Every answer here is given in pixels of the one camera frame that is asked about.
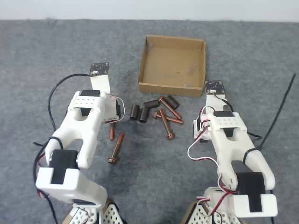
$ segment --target black cable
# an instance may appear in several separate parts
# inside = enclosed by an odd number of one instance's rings
[[[271,223],[272,223],[272,224],[275,224],[275,222],[274,222],[274,217],[271,217]]]
[[[216,97],[217,99],[219,99],[219,100],[223,101],[224,103],[226,103],[226,104],[229,106],[231,112],[234,112],[233,106],[232,106],[227,100],[218,97],[215,93],[213,93],[213,95],[214,95],[214,97]],[[260,136],[260,135],[258,135],[258,134],[253,134],[253,133],[251,133],[251,132],[249,132],[249,131],[247,131],[247,134],[249,134],[249,135],[251,135],[251,136],[253,136],[253,137],[258,138],[258,140],[260,140],[260,139],[263,138],[262,136]]]
[[[57,220],[57,217],[56,217],[56,213],[55,213],[52,201],[49,199],[49,196],[47,196],[47,194],[45,192],[43,192],[42,190],[39,190],[39,192],[47,199],[47,201],[49,203],[49,206],[51,208],[51,211],[52,211],[54,221],[55,221],[56,224],[58,224],[58,220]]]
[[[262,136],[260,136],[260,135],[258,135],[258,134],[253,134],[253,133],[251,133],[251,132],[249,132],[249,131],[247,131],[247,134],[249,134],[249,135],[251,135],[251,136],[253,136],[253,137],[256,137],[256,138],[258,138],[258,139],[262,139]]]
[[[61,83],[63,83],[65,80],[67,80],[67,79],[69,79],[69,78],[71,78],[71,77],[76,77],[76,76],[90,77],[90,75],[88,75],[88,74],[80,74],[80,73],[69,75],[69,76],[67,76],[67,77],[65,77],[65,78],[63,78],[63,79],[61,79],[61,80],[54,86],[54,88],[52,89],[52,91],[50,92],[50,95],[49,95],[49,98],[48,98],[48,113],[49,113],[50,120],[51,120],[51,124],[52,124],[52,126],[53,126],[54,131],[56,131],[56,125],[55,125],[55,121],[54,121],[54,119],[53,119],[52,112],[51,112],[51,98],[52,98],[52,96],[53,96],[54,91],[56,90],[56,88],[57,88]]]
[[[217,211],[215,211],[215,213],[217,213],[220,216],[220,220],[221,220],[220,224],[222,224],[222,222],[223,222],[222,215],[219,212],[217,212]]]
[[[32,170],[32,175],[33,175],[33,182],[34,182],[34,185],[36,184],[36,179],[37,179],[37,173],[36,173],[36,168],[37,168],[37,163],[40,159],[40,156],[41,154],[43,153],[43,151],[45,150],[48,142],[50,141],[50,139],[55,139],[59,142],[59,145],[61,147],[61,149],[63,149],[63,146],[62,146],[62,143],[61,143],[61,140],[57,137],[50,137],[48,141],[46,141],[45,144],[39,144],[39,143],[36,143],[34,142],[35,145],[37,146],[42,146],[42,148],[39,150],[39,152],[37,153],[35,159],[34,159],[34,162],[33,162],[33,170]],[[54,218],[54,221],[56,224],[58,224],[58,221],[57,221],[57,217],[56,217],[56,213],[55,213],[55,210],[54,210],[54,207],[53,207],[53,204],[52,204],[52,201],[49,199],[49,197],[47,196],[47,194],[45,192],[43,192],[42,190],[40,189],[37,189],[37,192],[41,193],[48,201],[49,203],[49,206],[51,208],[51,211],[52,211],[52,215],[53,215],[53,218]]]
[[[270,128],[269,128],[269,130],[267,131],[267,133],[266,133],[266,135],[265,135],[263,141],[261,142],[261,144],[257,147],[260,151],[262,150],[265,141],[267,140],[268,136],[270,135],[270,133],[271,133],[271,131],[272,131],[272,129],[273,129],[273,127],[274,127],[274,125],[275,125],[275,123],[276,123],[276,121],[277,121],[279,115],[280,115],[280,112],[281,112],[282,108],[284,107],[285,100],[286,100],[286,98],[287,98],[287,96],[288,96],[288,94],[289,94],[289,92],[290,92],[290,89],[291,89],[291,87],[292,87],[292,84],[293,84],[293,82],[294,82],[295,77],[296,77],[296,73],[295,73],[295,74],[292,76],[292,78],[291,78],[290,84],[289,84],[289,86],[288,86],[288,88],[287,88],[287,90],[286,90],[286,92],[285,92],[284,98],[283,98],[282,101],[281,101],[281,104],[280,104],[280,106],[279,106],[279,109],[278,109],[278,111],[277,111],[277,113],[276,113],[276,115],[275,115],[275,118],[274,118],[274,120],[273,120],[273,122],[272,122],[272,124],[271,124],[271,126],[270,126]]]
[[[229,106],[231,112],[234,112],[233,106],[232,106],[227,100],[218,97],[218,96],[216,95],[216,93],[213,93],[213,95],[214,95],[217,99],[219,99],[219,100],[223,101],[224,103],[226,103],[226,104]]]

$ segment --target open cardboard tray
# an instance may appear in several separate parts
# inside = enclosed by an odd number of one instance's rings
[[[203,40],[146,36],[138,76],[139,91],[198,97],[204,88],[205,75]]]

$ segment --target gray carpet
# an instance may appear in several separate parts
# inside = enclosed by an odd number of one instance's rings
[[[158,97],[140,93],[137,73],[146,34],[202,38],[207,43],[207,79],[224,81],[227,98],[251,132],[265,135],[291,76],[299,71],[299,24],[197,21],[0,21],[0,223],[52,224],[49,206],[32,181],[38,147],[52,135],[47,98],[61,78],[88,72],[91,63],[110,62],[113,94],[131,104]],[[294,82],[263,154],[275,177],[278,224],[298,223],[299,79]],[[86,77],[68,80],[57,90],[52,112],[58,124],[77,90],[91,88]],[[86,175],[104,186],[129,224],[178,224],[189,204],[215,186],[216,169],[209,161],[193,162],[186,150],[192,142],[192,120],[205,104],[200,98],[176,97],[183,126],[171,124],[176,139],[168,141],[162,124],[129,120],[120,160],[107,159],[115,142],[108,126]],[[71,145],[78,148],[78,142]],[[194,155],[214,156],[211,143],[198,144]],[[53,199],[60,221],[71,208]],[[247,220],[270,223],[269,218]]]

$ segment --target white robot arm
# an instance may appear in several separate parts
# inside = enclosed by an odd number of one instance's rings
[[[72,203],[74,209],[87,214],[70,219],[69,223],[76,219],[76,224],[103,223],[107,191],[88,180],[80,169],[88,169],[92,163],[100,125],[121,120],[118,97],[109,95],[109,64],[93,64],[93,67],[90,73],[93,89],[74,94],[61,126],[45,148],[49,167],[41,167],[36,179],[38,189],[60,201]],[[75,139],[83,140],[79,151],[63,150]]]
[[[240,114],[224,110],[227,100],[222,82],[207,81],[206,93],[206,106],[193,121],[194,138],[200,134],[200,138],[212,141],[217,154],[218,184],[222,181],[225,186],[205,191],[204,198],[209,199],[210,205],[207,214],[211,215],[217,205],[217,211],[236,217],[276,216],[276,197],[266,193],[275,186],[274,174],[248,136]],[[236,173],[232,161],[242,161],[252,172]]]

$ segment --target copper bolt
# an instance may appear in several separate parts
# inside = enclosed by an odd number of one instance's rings
[[[167,138],[170,140],[170,139],[173,139],[174,138],[174,133],[171,132],[171,129],[169,127],[169,124],[166,120],[166,117],[165,117],[165,114],[164,114],[164,111],[163,109],[159,109],[159,113],[161,115],[161,119],[163,121],[163,124],[164,124],[164,127],[166,129],[166,132],[167,132]]]
[[[164,106],[166,106],[167,109],[170,110],[171,113],[173,113],[173,115],[176,116],[179,120],[182,119],[182,116],[179,115],[178,112],[176,112],[175,110],[172,109],[172,107],[164,100],[164,97],[160,97],[159,98],[159,102],[161,102],[162,104],[164,104]]]
[[[110,136],[109,136],[110,141],[114,140],[114,123],[110,124]]]
[[[158,111],[155,111],[153,113],[153,118],[154,119],[161,118],[161,115],[159,114]],[[166,118],[166,120],[174,122],[174,123],[178,123],[178,124],[183,124],[184,123],[182,120],[175,119],[175,118],[172,118],[172,117],[165,116],[165,118]]]
[[[108,159],[108,162],[109,163],[116,163],[117,159],[117,155],[118,155],[118,151],[120,150],[120,147],[121,147],[121,143],[123,141],[123,138],[124,138],[125,134],[124,133],[121,133],[120,136],[118,137],[118,140],[117,140],[117,143],[116,143],[116,146],[113,150],[113,153],[112,153],[112,156]]]

